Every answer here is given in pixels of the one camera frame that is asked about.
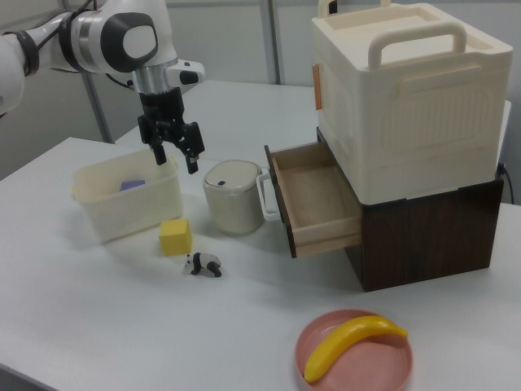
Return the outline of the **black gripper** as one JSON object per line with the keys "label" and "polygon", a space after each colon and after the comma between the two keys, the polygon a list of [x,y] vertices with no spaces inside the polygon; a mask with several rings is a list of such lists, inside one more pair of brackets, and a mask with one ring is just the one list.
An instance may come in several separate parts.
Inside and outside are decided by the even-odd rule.
{"label": "black gripper", "polygon": [[188,174],[199,170],[204,141],[197,122],[184,123],[184,103],[179,89],[160,94],[140,94],[143,114],[138,118],[141,140],[154,154],[157,165],[166,162],[163,141],[173,143],[185,157]]}

